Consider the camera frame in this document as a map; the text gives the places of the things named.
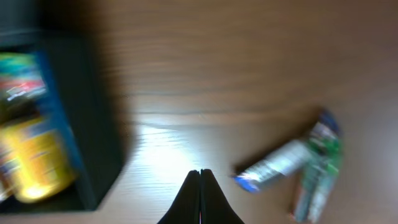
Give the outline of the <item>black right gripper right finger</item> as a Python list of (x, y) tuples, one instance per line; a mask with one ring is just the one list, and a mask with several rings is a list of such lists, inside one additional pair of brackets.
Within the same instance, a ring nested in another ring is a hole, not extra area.
[(200, 171), (200, 210), (202, 224), (244, 224), (228, 203), (210, 169)]

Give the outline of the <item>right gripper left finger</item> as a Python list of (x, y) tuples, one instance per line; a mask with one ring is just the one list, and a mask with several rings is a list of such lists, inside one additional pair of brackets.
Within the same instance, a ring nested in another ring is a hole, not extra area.
[(177, 196), (158, 224), (200, 223), (200, 173), (191, 170)]

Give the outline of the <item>green black candy bar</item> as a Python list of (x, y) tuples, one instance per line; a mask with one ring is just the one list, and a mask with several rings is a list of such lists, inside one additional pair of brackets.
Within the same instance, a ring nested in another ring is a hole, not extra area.
[(343, 150), (338, 132), (323, 123), (310, 131), (307, 146), (312, 158), (302, 170), (291, 216), (297, 223), (318, 223), (338, 178)]

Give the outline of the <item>blue cookie roll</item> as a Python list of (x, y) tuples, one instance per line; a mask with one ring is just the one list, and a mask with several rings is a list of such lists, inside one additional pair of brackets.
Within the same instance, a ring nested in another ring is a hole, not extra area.
[(62, 136), (65, 152), (70, 165), (77, 174), (81, 174), (84, 168), (81, 161), (79, 148), (75, 141), (66, 111), (64, 110), (63, 102), (56, 84), (56, 79), (53, 77), (49, 60), (47, 59), (45, 53), (41, 50), (34, 51), (34, 57), (35, 61), (39, 65), (39, 68), (42, 72), (43, 81), (46, 85), (46, 100), (49, 105), (50, 120), (53, 122), (53, 125), (59, 130), (59, 133)]

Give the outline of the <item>green gummy worms bag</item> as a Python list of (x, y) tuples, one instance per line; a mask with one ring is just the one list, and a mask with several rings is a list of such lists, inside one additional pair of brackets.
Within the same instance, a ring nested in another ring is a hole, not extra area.
[(46, 93), (33, 54), (1, 53), (1, 122), (36, 114), (36, 100)]

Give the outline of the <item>black box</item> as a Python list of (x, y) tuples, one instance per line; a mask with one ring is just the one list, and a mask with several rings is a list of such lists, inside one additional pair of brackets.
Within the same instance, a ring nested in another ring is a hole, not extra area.
[(8, 199), (2, 215), (97, 210), (123, 168), (93, 12), (93, 1), (1, 1), (1, 50), (45, 53), (84, 168), (72, 186), (43, 202)]

